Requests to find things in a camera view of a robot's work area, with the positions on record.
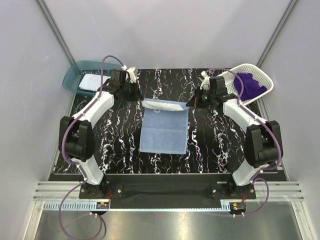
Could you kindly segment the light blue towel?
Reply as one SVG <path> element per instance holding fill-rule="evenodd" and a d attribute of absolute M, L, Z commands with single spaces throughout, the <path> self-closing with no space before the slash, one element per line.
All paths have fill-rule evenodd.
<path fill-rule="evenodd" d="M 185 102 L 146 98 L 139 151 L 184 155 L 188 142 L 189 107 Z"/>

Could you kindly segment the white towel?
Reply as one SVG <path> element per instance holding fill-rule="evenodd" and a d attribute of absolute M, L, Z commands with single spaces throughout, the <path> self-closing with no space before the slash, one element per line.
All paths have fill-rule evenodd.
<path fill-rule="evenodd" d="M 79 83 L 83 91 L 99 92 L 101 88 L 101 75 L 86 73 Z"/>

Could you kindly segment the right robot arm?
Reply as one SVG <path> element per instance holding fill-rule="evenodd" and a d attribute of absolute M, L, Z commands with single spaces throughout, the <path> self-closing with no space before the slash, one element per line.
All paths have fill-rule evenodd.
<path fill-rule="evenodd" d="M 267 121 L 240 102 L 239 97 L 228 93 L 223 76 L 209 77 L 202 72 L 203 81 L 186 104 L 193 108 L 211 106 L 221 109 L 245 131 L 244 161 L 235 170 L 227 185 L 227 193 L 239 198 L 249 189 L 258 174 L 277 169 L 283 157 L 282 136 L 277 121 Z"/>

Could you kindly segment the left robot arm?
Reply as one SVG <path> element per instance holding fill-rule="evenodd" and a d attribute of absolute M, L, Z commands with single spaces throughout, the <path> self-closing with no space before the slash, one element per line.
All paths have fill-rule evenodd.
<path fill-rule="evenodd" d="M 114 69 L 108 81 L 101 81 L 92 100 L 73 116 L 64 116 L 59 124 L 58 149 L 65 162 L 75 165 L 83 176 L 84 191 L 96 198 L 108 193 L 107 180 L 94 157 L 93 128 L 117 100 L 143 100 L 137 83 L 138 70 L 123 66 Z"/>

